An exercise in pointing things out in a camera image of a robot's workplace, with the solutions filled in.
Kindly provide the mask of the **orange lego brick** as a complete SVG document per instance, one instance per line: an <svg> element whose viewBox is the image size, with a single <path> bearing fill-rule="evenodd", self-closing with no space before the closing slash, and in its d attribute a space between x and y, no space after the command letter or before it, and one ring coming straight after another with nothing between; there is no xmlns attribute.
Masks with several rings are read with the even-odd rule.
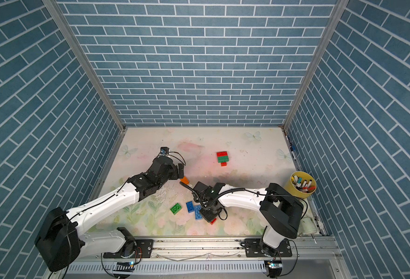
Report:
<svg viewBox="0 0 410 279"><path fill-rule="evenodd" d="M189 179L188 179L187 177L183 177L182 179L180 179L180 182L182 182L182 183L184 183L184 184L187 184L187 185L190 184L190 181L189 181Z"/></svg>

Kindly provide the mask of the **light blue lego brick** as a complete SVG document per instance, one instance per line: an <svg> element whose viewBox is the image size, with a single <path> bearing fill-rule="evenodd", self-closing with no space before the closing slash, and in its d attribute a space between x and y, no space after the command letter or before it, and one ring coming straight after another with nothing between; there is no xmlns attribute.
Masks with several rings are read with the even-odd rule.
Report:
<svg viewBox="0 0 410 279"><path fill-rule="evenodd" d="M200 213L201 208L202 208L201 205L195 205L194 206L194 214L195 214L195 219L196 220L201 220L203 218L201 213Z"/></svg>

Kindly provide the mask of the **green long lego brick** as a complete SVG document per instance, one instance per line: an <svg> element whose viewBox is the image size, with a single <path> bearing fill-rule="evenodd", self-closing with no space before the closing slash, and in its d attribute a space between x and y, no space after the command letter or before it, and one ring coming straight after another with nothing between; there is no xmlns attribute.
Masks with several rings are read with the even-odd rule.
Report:
<svg viewBox="0 0 410 279"><path fill-rule="evenodd" d="M218 156L218 163L226 163L229 161L229 157L228 156Z"/></svg>

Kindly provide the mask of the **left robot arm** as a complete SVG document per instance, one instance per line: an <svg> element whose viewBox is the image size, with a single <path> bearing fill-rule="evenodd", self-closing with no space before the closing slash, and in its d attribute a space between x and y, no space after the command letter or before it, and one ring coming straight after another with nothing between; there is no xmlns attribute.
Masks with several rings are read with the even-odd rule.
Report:
<svg viewBox="0 0 410 279"><path fill-rule="evenodd" d="M100 253L120 258L136 256L135 237L124 227L108 233L89 234L93 226L115 212L155 194L167 181L184 178L184 162L175 164L167 155L153 159L146 172L128 178L122 186L83 205L47 213L35 246L51 272L68 267L77 258Z"/></svg>

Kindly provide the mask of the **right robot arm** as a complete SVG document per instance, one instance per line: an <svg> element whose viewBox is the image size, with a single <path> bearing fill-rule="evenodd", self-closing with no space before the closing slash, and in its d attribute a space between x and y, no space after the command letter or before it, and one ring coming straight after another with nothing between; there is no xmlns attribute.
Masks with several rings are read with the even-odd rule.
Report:
<svg viewBox="0 0 410 279"><path fill-rule="evenodd" d="M299 198L276 183L267 188L246 189L224 183L212 187L198 182L191 192L194 201L201 205L201 216L209 223L222 218L221 213L227 213L228 208L260 212L267 226L256 248L271 257L283 255L280 246L297 238L300 221L307 212Z"/></svg>

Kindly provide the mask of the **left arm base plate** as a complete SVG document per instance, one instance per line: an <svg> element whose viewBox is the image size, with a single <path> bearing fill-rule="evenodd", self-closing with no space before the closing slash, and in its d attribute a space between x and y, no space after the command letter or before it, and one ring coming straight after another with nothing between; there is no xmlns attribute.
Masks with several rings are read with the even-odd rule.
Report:
<svg viewBox="0 0 410 279"><path fill-rule="evenodd" d="M103 254L103 258L136 260L150 258L153 249L153 244L153 239L137 239L133 242L127 241L118 252L106 252Z"/></svg>

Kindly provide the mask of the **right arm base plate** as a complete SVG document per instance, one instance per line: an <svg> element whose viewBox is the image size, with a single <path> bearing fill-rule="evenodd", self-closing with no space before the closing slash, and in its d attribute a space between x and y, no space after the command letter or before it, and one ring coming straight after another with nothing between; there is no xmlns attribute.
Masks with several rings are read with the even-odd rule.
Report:
<svg viewBox="0 0 410 279"><path fill-rule="evenodd" d="M278 248L272 248L263 243L260 238L246 238L241 243L247 258L290 258L292 256L291 246L288 239L280 242Z"/></svg>

